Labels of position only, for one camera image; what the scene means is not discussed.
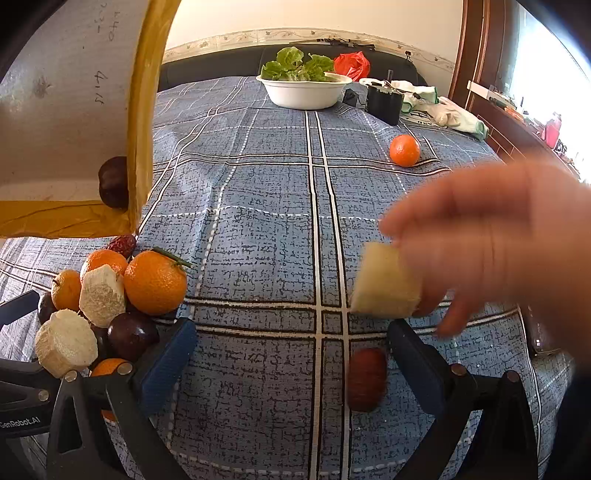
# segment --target bowl of lettuce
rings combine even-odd
[[[324,55],[311,55],[296,47],[282,48],[277,59],[268,61],[256,77],[267,89],[271,101],[285,108],[319,110],[333,106],[351,83],[349,77],[334,73],[333,61]]]

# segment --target red plastic bag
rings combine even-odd
[[[335,72],[345,75],[355,82],[367,77],[369,68],[369,60],[365,58],[362,51],[342,53],[335,58]]]

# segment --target orange fruit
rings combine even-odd
[[[129,262],[123,282],[132,305],[152,316],[175,310],[187,291],[183,267],[152,250],[141,252]]]
[[[110,266],[115,273],[123,275],[127,268],[127,260],[119,252],[113,250],[95,250],[90,253],[80,269],[80,282],[84,281],[86,272],[102,267],[103,265]]]
[[[76,270],[63,270],[51,281],[51,301],[58,310],[77,312],[81,288],[80,274]]]
[[[124,364],[127,360],[122,358],[105,358],[102,362],[98,363],[96,367],[94,367],[93,371],[90,373],[91,377],[100,377],[101,375],[110,375],[117,367],[121,364]],[[115,415],[110,410],[101,410],[103,417],[110,421],[117,421],[115,420]]]
[[[421,147],[412,135],[399,135],[390,143],[390,159],[401,167],[412,167],[421,156]]]

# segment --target blurry hand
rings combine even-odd
[[[396,202],[379,224],[424,281],[416,315],[455,295],[438,334],[486,301],[529,304],[591,366],[591,189],[540,162],[458,170]]]

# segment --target black leather headboard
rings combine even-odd
[[[296,45],[307,56],[308,53],[326,55],[331,59],[341,53],[363,51],[371,64],[369,76],[384,80],[388,70],[394,71],[395,80],[407,80],[414,85],[427,85],[425,79],[417,72],[412,62],[381,51],[370,48],[351,48],[347,46],[333,46],[324,44]],[[160,68],[158,91],[166,90],[189,82],[199,82],[229,76],[256,76],[261,67],[270,60],[275,60],[277,52],[289,45],[256,45],[253,47],[235,48],[233,50],[217,51],[197,55],[187,59],[164,63]]]

